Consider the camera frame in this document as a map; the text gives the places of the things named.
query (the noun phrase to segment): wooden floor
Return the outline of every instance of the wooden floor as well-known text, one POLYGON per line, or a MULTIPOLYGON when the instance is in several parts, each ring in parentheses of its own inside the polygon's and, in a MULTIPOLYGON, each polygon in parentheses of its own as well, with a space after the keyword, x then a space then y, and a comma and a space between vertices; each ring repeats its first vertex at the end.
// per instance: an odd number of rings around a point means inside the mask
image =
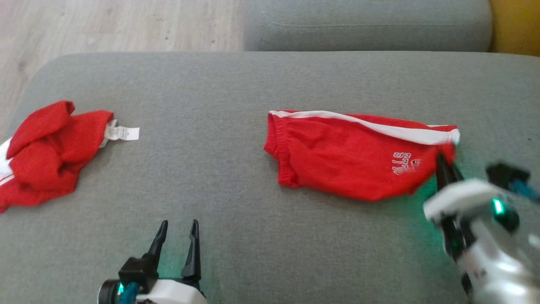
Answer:
POLYGON ((245 0, 0 0, 0 140, 29 80, 66 54, 241 51, 245 0))

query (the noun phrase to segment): seam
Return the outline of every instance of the seam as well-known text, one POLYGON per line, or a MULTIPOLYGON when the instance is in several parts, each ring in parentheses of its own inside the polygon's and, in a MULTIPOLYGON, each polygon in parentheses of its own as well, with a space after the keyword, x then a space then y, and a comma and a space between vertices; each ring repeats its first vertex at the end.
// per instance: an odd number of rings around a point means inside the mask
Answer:
POLYGON ((276 130, 276 152, 278 155, 279 172, 278 183, 290 186, 291 184, 291 166, 289 164, 289 153, 287 150, 287 132, 285 131, 284 121, 275 120, 276 130))
POLYGON ((266 143, 263 146, 263 150, 266 151, 268 154, 272 155, 272 157, 276 158, 274 156, 274 152, 277 146, 276 143, 276 129, 275 129, 275 122, 273 121, 274 117, 272 115, 268 115, 267 118, 267 128, 268 132, 266 135, 266 143))
POLYGON ((328 28, 364 28, 364 27, 462 27, 479 24, 482 21, 477 21, 468 24, 351 24, 351 23, 336 23, 336 24, 321 24, 321 25, 307 25, 307 24, 288 24, 288 23, 279 23, 274 21, 269 17, 269 15, 264 10, 264 4, 262 1, 258 1, 260 4, 260 12, 265 19, 267 19, 271 27, 283 28, 289 30, 298 30, 298 31, 315 31, 323 30, 328 28))

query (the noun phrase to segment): yellow wall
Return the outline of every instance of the yellow wall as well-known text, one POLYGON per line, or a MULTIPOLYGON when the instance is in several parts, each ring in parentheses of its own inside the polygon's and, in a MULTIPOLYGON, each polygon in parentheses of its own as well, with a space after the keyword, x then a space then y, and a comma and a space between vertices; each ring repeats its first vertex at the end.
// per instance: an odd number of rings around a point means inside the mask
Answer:
POLYGON ((491 51, 540 56, 540 0, 490 0, 491 51))

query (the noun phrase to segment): gray upholstery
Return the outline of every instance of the gray upholstery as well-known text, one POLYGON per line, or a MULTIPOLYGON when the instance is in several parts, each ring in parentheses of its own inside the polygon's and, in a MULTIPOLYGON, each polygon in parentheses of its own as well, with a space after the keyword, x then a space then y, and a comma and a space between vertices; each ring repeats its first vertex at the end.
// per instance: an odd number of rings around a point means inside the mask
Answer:
MULTIPOLYGON (((432 52, 71 55, 41 69, 12 133, 37 108, 73 100, 113 111, 140 140, 109 142, 75 193, 0 219, 1 303, 95 303, 161 220, 159 267, 175 276, 198 219, 209 303, 465 303, 441 236, 423 218, 431 182, 378 204, 277 184, 262 149, 272 109, 457 123, 457 161, 482 177, 506 159, 540 173, 540 59, 432 52)), ((540 188, 540 174, 532 185, 540 188)), ((517 200, 526 246, 540 207, 517 200)))
POLYGON ((247 0, 250 51, 487 51, 488 0, 247 0))

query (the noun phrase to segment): white stripe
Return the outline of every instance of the white stripe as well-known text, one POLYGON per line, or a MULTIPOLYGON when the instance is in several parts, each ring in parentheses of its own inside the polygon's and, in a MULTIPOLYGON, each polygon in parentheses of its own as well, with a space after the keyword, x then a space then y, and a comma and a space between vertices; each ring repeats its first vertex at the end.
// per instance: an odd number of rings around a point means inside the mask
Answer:
POLYGON ((10 176, 4 178, 3 180, 0 181, 0 186, 11 181, 13 178, 15 177, 15 175, 11 174, 10 176))
POLYGON ((11 159, 6 158, 8 155, 8 148, 10 143, 11 138, 0 145, 0 186, 7 183, 13 178, 13 171, 9 167, 11 159))
POLYGON ((341 120, 346 120, 350 122, 359 123, 371 130, 377 131, 379 133, 400 138, 402 140, 415 142, 419 144, 427 145, 437 145, 442 143, 454 143, 458 144, 460 141, 460 131, 454 129, 449 132, 429 130, 429 129, 412 129, 412 128, 403 128, 395 127, 392 125, 377 124, 361 120, 356 117, 347 116, 339 113, 329 112, 329 111, 302 111, 289 113, 285 111, 270 111, 270 114, 277 117, 287 117, 287 118, 308 118, 308 117, 320 117, 320 118, 337 118, 341 120))

